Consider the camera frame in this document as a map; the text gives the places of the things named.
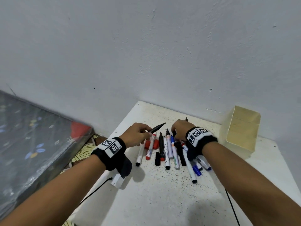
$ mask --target plastic wrap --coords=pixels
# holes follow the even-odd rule
[[[93,133],[0,92],[0,220],[56,177]]]

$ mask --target white wall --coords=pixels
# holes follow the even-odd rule
[[[217,123],[246,106],[301,187],[300,5],[0,0],[0,89],[106,136],[139,99]]]

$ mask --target hand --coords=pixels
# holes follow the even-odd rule
[[[172,125],[171,131],[173,132],[174,130],[177,130],[177,134],[175,135],[175,138],[177,140],[186,141],[186,133],[188,132],[188,130],[192,129],[193,127],[195,127],[195,125],[192,123],[183,120],[177,120]]]
[[[146,124],[134,123],[119,138],[124,141],[126,148],[139,146],[140,143],[144,144],[145,139],[152,136],[152,133],[145,130],[150,131],[151,127]]]

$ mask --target black cable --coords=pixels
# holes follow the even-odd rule
[[[229,199],[229,201],[230,201],[230,204],[231,204],[231,207],[232,207],[234,216],[235,216],[235,218],[236,218],[236,221],[237,221],[237,223],[238,223],[238,226],[240,226],[239,221],[238,221],[238,219],[237,219],[236,213],[235,213],[235,211],[234,211],[234,208],[233,208],[233,205],[232,205],[232,202],[231,202],[231,200],[230,200],[230,197],[229,197],[229,194],[228,194],[227,190],[226,190],[226,194],[227,194],[228,199]]]
[[[95,193],[100,187],[102,187],[102,185],[105,184],[108,180],[113,180],[113,178],[108,178],[107,180],[105,180],[105,182],[102,183],[102,184],[101,184],[96,190],[94,190],[91,194],[89,194],[88,197],[90,197],[92,194],[94,194],[94,193]],[[86,197],[84,200],[82,200],[78,206],[80,206],[80,205],[81,205],[88,197]]]

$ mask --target white table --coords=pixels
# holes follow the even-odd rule
[[[186,117],[219,136],[219,124],[139,101],[110,137],[121,135],[134,122],[151,127],[166,122],[160,130],[166,133],[177,119]],[[122,189],[107,182],[69,219],[78,225],[237,225],[225,189],[214,171],[203,171],[198,183],[193,184],[186,167],[175,170],[173,161],[169,171],[164,163],[155,166],[158,150],[153,152],[150,161],[143,157],[141,166],[136,167],[138,151],[139,147],[126,150],[133,169]],[[256,150],[247,162],[301,205],[300,191],[274,141],[258,137]],[[106,171],[89,193],[113,173]],[[240,225],[252,225],[237,203],[232,198],[231,201]]]

